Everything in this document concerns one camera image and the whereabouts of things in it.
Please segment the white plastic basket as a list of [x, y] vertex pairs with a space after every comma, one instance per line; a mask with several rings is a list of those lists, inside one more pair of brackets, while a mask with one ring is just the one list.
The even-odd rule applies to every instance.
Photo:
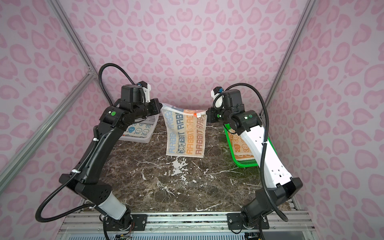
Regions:
[[120, 141], [149, 143], [155, 131], [159, 115], [150, 116], [144, 119], [136, 120], [136, 123], [130, 125], [120, 137]]

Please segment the blue bunny pattern towel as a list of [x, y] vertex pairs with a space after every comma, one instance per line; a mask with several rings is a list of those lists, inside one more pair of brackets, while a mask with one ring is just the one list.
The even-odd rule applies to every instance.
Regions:
[[123, 133], [123, 137], [131, 138], [149, 138], [154, 132], [156, 124], [154, 123], [137, 123], [129, 126]]

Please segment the multicolour rabbit text towel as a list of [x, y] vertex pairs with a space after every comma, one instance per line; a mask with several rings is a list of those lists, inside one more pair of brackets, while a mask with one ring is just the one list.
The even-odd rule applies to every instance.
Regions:
[[167, 156], [203, 158], [207, 115], [203, 110], [185, 110], [168, 104], [161, 109], [167, 128]]

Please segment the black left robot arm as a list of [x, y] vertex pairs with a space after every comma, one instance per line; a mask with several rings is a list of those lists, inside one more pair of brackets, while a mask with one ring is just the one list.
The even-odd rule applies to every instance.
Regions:
[[102, 113], [84, 156], [71, 173], [59, 178], [61, 184], [66, 184], [67, 188], [90, 201], [100, 213], [124, 229], [132, 221], [131, 212], [100, 177], [113, 147], [129, 126], [138, 119], [160, 113], [163, 105], [157, 98], [150, 98], [150, 91], [151, 85], [145, 82], [122, 86], [121, 98]]

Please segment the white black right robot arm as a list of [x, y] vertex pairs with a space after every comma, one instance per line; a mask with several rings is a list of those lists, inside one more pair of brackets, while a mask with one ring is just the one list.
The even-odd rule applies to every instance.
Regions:
[[241, 217], [247, 227], [259, 219], [275, 212], [283, 221], [288, 217], [279, 206], [291, 199], [303, 186], [300, 178], [294, 178], [284, 167], [269, 141], [268, 127], [255, 111], [246, 111], [239, 90], [223, 90], [216, 87], [211, 91], [214, 99], [206, 114], [209, 123], [229, 126], [246, 143], [260, 168], [262, 187], [255, 198], [243, 206]]

